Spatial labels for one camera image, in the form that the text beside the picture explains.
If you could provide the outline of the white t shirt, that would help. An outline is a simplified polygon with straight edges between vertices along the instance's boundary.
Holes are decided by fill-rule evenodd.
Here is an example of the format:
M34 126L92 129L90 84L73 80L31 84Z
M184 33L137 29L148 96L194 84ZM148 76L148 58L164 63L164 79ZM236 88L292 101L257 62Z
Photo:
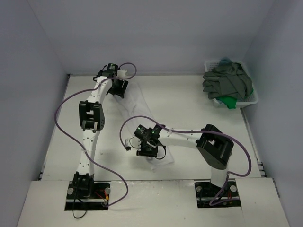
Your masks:
M118 109L124 120L137 115L147 116L152 119L154 118L144 99L141 88L137 83L128 85L124 98L116 96L115 100L118 103ZM125 129L133 135L136 127L140 124L145 128L153 128L155 126L155 124L148 119L135 118L126 123ZM149 163L153 171L159 167L169 166L175 163L170 149L166 148L166 150L164 150L162 147L158 149L157 158L142 157L142 159Z

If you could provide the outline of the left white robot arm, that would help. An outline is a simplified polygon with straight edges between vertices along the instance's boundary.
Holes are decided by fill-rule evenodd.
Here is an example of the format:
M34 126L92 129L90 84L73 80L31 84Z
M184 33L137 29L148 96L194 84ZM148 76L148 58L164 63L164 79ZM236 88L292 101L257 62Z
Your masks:
M105 125L102 103L108 93L123 94L128 84L127 81L115 79L118 76L118 69L118 65L109 63L105 70L99 72L90 96L79 103L84 150L72 183L78 195L85 199L93 196L95 192L94 164L90 160L95 156L97 140Z

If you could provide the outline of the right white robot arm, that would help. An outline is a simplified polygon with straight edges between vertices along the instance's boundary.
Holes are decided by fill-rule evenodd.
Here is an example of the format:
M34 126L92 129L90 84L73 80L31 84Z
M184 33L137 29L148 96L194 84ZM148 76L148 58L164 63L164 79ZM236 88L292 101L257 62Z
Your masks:
M234 143L220 136L221 131L213 125L208 124L203 131L207 133L194 131L185 133L180 130L165 130L158 125L154 128L139 125L134 132L134 136L140 141L136 155L161 159L164 156L158 156L160 147L164 150L167 146L196 148L211 167L210 191L220 195L227 188L227 166Z

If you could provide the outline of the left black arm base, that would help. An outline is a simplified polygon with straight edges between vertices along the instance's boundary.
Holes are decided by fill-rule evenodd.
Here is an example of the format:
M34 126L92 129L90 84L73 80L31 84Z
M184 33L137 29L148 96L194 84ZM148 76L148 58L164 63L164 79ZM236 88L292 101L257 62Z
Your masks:
M69 182L64 210L71 211L75 219L84 217L88 211L108 211L110 193L109 182L95 182L88 194Z

